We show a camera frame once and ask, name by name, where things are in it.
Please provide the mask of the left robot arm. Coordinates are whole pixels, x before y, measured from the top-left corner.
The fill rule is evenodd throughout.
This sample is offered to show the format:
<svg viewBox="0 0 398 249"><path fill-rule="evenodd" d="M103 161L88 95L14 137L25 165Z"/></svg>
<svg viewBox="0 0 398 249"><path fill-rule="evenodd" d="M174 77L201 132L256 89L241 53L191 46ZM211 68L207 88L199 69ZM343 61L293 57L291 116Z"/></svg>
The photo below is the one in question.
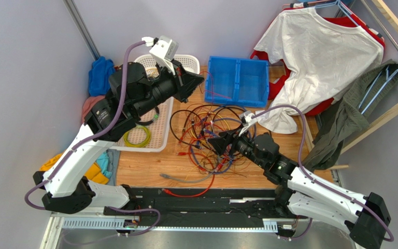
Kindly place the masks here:
<svg viewBox="0 0 398 249"><path fill-rule="evenodd" d="M47 171L33 179L45 190L43 209L75 214L86 208L122 208L132 198L127 185L110 186L86 177L96 159L137 126L141 117L170 98L187 102L204 81L172 60L174 71L158 66L157 76L149 78L145 67L129 62L109 77L111 85L105 98L85 116L84 123L70 147Z"/></svg>

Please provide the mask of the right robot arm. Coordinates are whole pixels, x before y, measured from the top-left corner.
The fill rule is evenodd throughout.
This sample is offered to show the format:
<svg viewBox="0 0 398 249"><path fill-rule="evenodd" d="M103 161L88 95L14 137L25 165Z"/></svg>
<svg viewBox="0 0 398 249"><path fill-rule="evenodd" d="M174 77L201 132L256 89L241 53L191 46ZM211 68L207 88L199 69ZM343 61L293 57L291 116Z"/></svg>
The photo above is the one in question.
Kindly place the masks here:
<svg viewBox="0 0 398 249"><path fill-rule="evenodd" d="M318 177L281 154L268 133L251 139L235 129L207 141L218 155L240 154L259 166L270 182L281 187L275 206L284 212L331 225L364 248L380 248L383 241L394 240L391 217L380 195L366 196Z"/></svg>

